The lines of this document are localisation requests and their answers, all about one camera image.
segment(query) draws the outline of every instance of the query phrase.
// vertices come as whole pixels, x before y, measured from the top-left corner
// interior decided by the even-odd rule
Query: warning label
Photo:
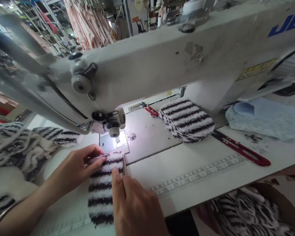
[[[247,79],[251,76],[254,76],[256,74],[260,74],[264,71],[266,71],[267,69],[269,69],[269,67],[276,61],[276,59],[261,63],[259,65],[256,65],[254,67],[250,67],[245,69],[241,75],[237,78],[237,80],[235,82]]]

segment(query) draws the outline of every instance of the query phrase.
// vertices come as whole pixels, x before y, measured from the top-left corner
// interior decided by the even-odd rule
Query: pink fabric
[[[42,39],[41,37],[39,37],[31,28],[29,28],[27,25],[25,25],[24,23],[21,23],[21,25],[23,26],[23,28],[42,46],[42,48],[50,53],[49,50],[49,44]]]
[[[116,42],[105,13],[78,6],[74,0],[64,0],[74,36],[84,51]]]
[[[217,224],[217,221],[214,220],[214,215],[210,211],[210,206],[208,204],[200,204],[197,206],[197,212],[200,220],[203,221],[207,226],[209,226],[216,234],[224,235]]]
[[[40,11],[40,14],[44,18],[44,20],[47,22],[52,32],[57,34],[59,32],[59,29],[54,25],[54,23],[52,23],[51,20],[48,18],[48,16],[46,16],[45,13],[43,13],[42,11]]]

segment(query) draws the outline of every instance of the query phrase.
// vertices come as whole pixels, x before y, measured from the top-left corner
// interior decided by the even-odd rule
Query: box
[[[256,188],[264,198],[278,205],[280,209],[280,217],[283,222],[295,228],[295,207],[283,194],[268,184],[255,183],[251,184],[251,186]],[[197,206],[197,211],[199,218],[215,233],[220,236],[225,236],[218,224],[215,213],[212,211],[208,203]]]

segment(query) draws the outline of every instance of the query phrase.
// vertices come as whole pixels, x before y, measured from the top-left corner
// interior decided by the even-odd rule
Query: black and white striped fabric
[[[83,135],[69,130],[42,127],[29,130],[21,122],[0,124],[0,167],[18,167],[26,181],[32,182],[43,170],[50,153],[61,145],[74,146]],[[0,197],[0,210],[15,202],[10,196]]]
[[[10,207],[14,203],[15,203],[15,200],[11,198],[10,196],[0,197],[0,210],[4,211],[5,209]]]
[[[79,144],[83,139],[83,135],[81,134],[67,129],[54,127],[38,127],[34,128],[33,132],[41,135],[49,141],[52,141],[54,144],[61,145],[63,147],[70,147]]]
[[[121,151],[113,151],[100,155],[94,158],[91,163],[103,156],[106,156],[107,160],[103,163],[99,172],[90,176],[88,187],[88,211],[95,227],[109,225],[114,222],[111,188],[112,168],[117,167],[119,173],[123,173],[124,156]]]
[[[256,198],[256,189],[249,192],[242,188],[210,202],[226,236],[295,236],[295,229],[281,221],[276,204]]]
[[[185,143],[202,141],[215,128],[212,118],[187,98],[178,98],[161,106],[159,117],[170,133]]]

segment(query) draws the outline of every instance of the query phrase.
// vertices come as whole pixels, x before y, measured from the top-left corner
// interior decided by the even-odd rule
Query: right hand
[[[169,236],[161,206],[153,192],[136,179],[112,170],[112,201],[116,236]]]

